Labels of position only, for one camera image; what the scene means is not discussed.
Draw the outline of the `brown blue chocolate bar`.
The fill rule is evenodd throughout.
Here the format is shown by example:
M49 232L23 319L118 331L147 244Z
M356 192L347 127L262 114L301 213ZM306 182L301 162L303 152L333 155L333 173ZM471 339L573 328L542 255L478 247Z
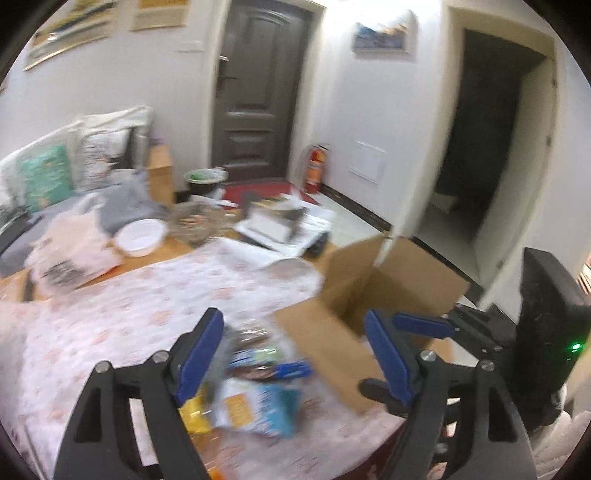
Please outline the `brown blue chocolate bar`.
M256 382L300 380L310 378L314 374L315 371L307 360L228 368L230 377Z

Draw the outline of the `yellow snack packet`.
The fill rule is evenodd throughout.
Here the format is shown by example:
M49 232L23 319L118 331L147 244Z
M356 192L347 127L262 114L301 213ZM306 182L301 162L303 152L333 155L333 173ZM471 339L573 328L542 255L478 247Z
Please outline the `yellow snack packet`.
M184 427L190 435L202 435L213 430L211 408L209 408L204 390L200 389L178 409Z

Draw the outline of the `blue cracker packet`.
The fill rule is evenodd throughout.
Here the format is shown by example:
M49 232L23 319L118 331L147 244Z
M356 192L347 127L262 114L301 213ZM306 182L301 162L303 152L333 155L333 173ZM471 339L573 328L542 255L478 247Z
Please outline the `blue cracker packet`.
M297 432L300 403L294 386L228 378L216 390L212 413L218 428L290 438Z

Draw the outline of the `grey silver snack packet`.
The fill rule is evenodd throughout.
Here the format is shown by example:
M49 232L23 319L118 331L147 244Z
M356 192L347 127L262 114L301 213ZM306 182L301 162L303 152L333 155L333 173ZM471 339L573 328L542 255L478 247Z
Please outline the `grey silver snack packet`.
M211 361L211 365L204 377L202 387L204 387L205 400L212 403L217 387L221 385L226 376L229 364L239 348L239 332L231 326L225 326L219 343Z

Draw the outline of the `cardboard box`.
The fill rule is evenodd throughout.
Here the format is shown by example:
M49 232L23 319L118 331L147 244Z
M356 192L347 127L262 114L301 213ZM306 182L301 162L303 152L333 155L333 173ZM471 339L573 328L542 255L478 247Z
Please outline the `cardboard box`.
M445 381L429 378L421 360L435 338L394 327L399 312L444 319L469 284L413 241L399 237L383 260L384 236L341 248L329 257L317 296L276 311L276 322L311 361L339 400L366 413L379 403L359 392L363 379L389 385L392 396L410 407L430 391L445 403Z

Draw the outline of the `silver tissue box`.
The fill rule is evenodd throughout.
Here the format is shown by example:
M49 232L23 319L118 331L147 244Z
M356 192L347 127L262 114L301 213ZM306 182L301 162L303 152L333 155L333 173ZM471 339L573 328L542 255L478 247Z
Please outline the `silver tissue box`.
M276 203L254 203L247 211L247 227L267 239L287 244L294 240L305 209L290 201Z

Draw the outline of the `white printed plastic bag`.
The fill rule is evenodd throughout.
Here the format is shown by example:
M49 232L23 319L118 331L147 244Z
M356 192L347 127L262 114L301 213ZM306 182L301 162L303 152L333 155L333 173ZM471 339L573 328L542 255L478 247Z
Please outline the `white printed plastic bag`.
M110 237L99 222L96 210L76 209L58 214L33 244L25 266L38 292L44 297L60 296L111 271L122 263L109 246Z

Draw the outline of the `red fire extinguisher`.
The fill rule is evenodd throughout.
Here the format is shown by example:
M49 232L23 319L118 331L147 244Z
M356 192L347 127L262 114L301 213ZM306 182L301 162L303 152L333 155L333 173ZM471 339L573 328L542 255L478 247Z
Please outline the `red fire extinguisher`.
M314 144L308 147L304 158L304 192L315 194L320 190L322 177L329 159L329 147L322 144Z

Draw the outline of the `white plastic bowl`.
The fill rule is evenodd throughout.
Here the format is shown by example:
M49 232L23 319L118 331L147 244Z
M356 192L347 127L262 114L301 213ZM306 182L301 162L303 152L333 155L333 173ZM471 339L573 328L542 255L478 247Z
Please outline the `white plastic bowl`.
M123 254L140 258L153 253L164 241L167 225L158 219L142 219L121 228L113 237L114 246Z

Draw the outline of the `clear snack tray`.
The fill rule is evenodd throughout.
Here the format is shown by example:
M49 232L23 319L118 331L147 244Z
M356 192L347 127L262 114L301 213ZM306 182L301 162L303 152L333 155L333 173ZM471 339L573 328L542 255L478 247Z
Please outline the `clear snack tray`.
M228 233L237 218L235 209L186 202L176 204L166 222L169 233L175 239L197 247Z

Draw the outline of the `green waste bin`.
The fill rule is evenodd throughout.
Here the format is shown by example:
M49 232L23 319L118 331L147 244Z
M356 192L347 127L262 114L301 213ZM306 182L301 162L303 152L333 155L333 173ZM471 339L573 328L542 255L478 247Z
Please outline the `green waste bin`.
M218 167L190 170L184 174L189 193L198 196L215 192L227 179L228 171Z

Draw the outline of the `teal tree cushion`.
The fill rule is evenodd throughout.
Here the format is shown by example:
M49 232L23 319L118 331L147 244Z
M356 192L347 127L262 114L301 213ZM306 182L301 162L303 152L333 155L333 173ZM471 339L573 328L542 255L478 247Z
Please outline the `teal tree cushion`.
M66 145L61 143L20 162L24 201L34 213L67 200L73 191Z

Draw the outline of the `mountain canvas painting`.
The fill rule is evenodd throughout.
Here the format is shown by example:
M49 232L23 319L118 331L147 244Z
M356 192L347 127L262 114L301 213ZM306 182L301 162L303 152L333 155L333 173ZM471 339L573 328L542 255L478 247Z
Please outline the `mountain canvas painting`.
M353 33L353 53L410 56L417 43L417 29L417 19L411 10L386 23L378 20L358 22Z

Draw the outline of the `grey sofa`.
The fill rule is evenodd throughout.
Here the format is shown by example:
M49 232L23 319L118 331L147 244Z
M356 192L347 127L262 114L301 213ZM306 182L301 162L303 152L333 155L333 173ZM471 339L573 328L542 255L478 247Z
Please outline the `grey sofa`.
M149 106L81 116L2 159L2 276L22 270L50 221L87 194L98 194L99 224L109 235L166 218L148 188L152 120Z

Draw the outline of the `dark entrance door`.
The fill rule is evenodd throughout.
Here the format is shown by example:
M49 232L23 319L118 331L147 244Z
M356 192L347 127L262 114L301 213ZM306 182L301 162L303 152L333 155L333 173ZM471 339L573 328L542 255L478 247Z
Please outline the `dark entrance door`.
M233 1L218 59L211 162L231 182L287 175L311 12Z

